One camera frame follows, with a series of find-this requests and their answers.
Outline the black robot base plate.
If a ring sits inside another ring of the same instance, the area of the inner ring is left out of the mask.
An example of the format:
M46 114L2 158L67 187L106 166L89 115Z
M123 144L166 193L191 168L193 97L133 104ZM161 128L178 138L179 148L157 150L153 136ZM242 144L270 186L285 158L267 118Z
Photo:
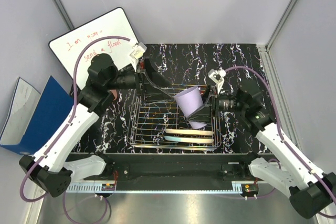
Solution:
M174 184L218 185L220 182L253 182L248 164L257 154L106 154L109 161L105 175L87 180L128 183L156 182Z

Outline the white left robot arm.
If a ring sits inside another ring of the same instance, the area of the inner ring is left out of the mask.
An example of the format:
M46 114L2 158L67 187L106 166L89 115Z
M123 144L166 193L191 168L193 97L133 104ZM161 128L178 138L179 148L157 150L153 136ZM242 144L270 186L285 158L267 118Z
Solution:
M113 161L103 154L92 154L72 162L67 158L114 101L116 96L112 90L135 89L146 103L156 103L171 99L165 91L171 85L153 68L148 57L141 60L135 70L120 71L108 54L94 56L84 88L73 93L73 107L67 118L40 150L19 160L25 172L24 181L31 180L47 194L58 197L71 182L92 176L103 180L116 176Z

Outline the pink plastic cup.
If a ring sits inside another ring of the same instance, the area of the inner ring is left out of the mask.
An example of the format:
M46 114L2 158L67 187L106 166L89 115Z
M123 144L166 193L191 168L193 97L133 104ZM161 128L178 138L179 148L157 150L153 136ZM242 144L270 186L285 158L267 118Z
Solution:
M117 92L117 90L110 90L110 92L113 95L113 101L115 101L118 98L118 92Z

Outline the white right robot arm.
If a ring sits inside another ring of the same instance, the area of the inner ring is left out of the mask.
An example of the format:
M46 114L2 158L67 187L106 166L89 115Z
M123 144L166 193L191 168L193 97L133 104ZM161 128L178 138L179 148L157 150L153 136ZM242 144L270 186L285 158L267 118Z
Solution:
M289 198L300 216L310 219L334 202L335 173L325 173L295 146L273 114L261 105L262 94L249 80L240 83L235 95L217 94L214 86L208 86L202 94L204 104L187 118L208 123L219 112L236 113L244 129L268 147L284 167L273 167L261 156L250 154L250 160L238 167L239 176L272 185Z

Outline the lilac plastic cup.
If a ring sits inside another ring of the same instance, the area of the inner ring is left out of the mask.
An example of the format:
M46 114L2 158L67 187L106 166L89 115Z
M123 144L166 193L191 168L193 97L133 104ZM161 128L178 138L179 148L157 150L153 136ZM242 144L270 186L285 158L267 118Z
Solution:
M192 86L184 91L179 92L174 96L174 100L186 118L188 118L193 112L203 105L198 86Z

